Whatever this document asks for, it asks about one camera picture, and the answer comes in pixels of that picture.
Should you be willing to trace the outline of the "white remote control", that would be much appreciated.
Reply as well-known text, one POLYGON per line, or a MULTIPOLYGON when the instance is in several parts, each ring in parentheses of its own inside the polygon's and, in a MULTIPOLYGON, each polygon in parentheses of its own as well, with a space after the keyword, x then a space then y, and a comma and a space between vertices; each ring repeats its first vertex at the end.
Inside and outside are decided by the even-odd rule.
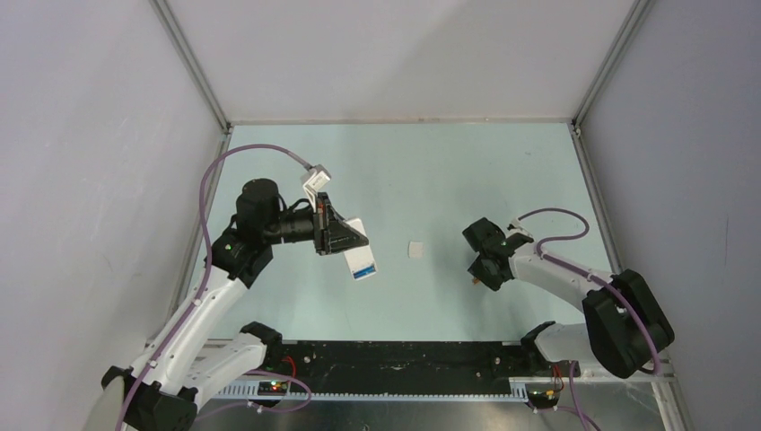
MULTIPOLYGON (((354 217, 354 218, 349 218, 348 220, 361 233, 364 233, 367 236, 363 226, 363 222, 360 218, 354 217)), ((345 261, 349 268, 351 276, 353 272, 361 268, 365 268, 371 265, 375 265, 377 268, 376 261, 372 254, 372 248, 370 245, 361 247, 358 249, 346 251, 343 253, 343 255, 345 257, 345 261)))

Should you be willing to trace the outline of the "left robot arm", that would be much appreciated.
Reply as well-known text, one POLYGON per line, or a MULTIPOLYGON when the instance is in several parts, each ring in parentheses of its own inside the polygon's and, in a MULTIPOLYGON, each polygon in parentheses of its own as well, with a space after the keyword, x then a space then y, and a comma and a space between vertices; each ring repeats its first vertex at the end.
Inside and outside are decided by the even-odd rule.
POLYGON ((113 366, 104 375, 104 386, 115 380, 124 384, 114 429, 189 430, 198 411, 237 378, 252 370, 272 374, 280 369, 282 336, 259 322, 197 359, 217 323, 272 261, 274 246, 312 242, 320 256, 344 255, 354 280, 376 273, 362 221, 343 218, 325 192, 306 201, 306 207, 284 207, 277 184, 269 179, 242 187, 230 223, 207 245, 199 284, 131 366, 113 366))

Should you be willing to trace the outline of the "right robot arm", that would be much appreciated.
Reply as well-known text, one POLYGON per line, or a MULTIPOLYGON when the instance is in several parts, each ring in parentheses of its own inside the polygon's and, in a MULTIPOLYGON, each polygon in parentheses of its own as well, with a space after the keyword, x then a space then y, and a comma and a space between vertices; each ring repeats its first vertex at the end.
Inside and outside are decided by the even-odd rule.
POLYGON ((531 374, 577 361, 626 379, 674 342, 675 332, 640 273, 596 270, 545 252, 519 220, 502 229, 482 217, 462 234, 476 253, 468 273, 477 282, 493 291, 525 282, 583 315, 582 323, 550 321, 526 334, 521 361, 531 374))

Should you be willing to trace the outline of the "white battery cover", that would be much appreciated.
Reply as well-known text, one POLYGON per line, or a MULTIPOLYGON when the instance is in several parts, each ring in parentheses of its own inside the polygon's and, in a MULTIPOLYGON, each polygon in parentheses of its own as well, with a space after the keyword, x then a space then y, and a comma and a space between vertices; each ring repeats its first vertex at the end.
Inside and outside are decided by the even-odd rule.
POLYGON ((422 242, 410 242, 407 254, 410 259, 421 259, 424 256, 424 244, 422 242))

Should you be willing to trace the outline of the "blue battery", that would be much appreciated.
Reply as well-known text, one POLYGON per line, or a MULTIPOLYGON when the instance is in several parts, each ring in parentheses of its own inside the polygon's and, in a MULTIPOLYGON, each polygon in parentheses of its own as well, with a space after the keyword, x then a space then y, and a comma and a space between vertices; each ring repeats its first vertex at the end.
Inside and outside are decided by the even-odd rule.
POLYGON ((375 265, 371 265, 365 268, 361 268, 355 272, 352 273, 352 277, 354 280, 361 280, 367 277, 371 277, 372 275, 377 273, 377 268, 375 265))

